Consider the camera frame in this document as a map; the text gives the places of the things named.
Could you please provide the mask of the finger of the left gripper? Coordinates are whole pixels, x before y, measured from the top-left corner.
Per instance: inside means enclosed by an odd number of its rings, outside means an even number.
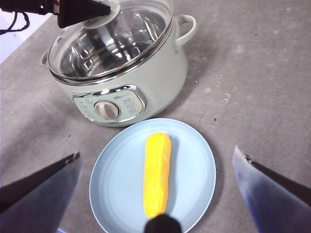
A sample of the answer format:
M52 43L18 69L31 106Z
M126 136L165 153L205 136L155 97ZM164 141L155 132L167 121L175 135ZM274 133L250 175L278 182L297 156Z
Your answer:
M95 0L61 0L57 24L65 28L95 17L109 15L111 7Z

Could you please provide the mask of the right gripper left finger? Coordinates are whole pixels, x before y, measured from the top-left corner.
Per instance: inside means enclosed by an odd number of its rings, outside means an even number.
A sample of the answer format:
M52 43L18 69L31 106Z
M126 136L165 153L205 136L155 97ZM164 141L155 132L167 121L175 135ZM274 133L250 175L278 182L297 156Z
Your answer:
M79 182L82 160L75 152L1 187L2 233L55 233Z

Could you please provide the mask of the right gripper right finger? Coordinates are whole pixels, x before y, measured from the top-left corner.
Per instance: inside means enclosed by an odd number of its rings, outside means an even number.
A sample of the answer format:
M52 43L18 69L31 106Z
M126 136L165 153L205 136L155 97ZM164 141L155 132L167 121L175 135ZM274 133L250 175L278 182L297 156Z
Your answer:
M311 190L233 152L233 167L240 192L260 233L309 233Z

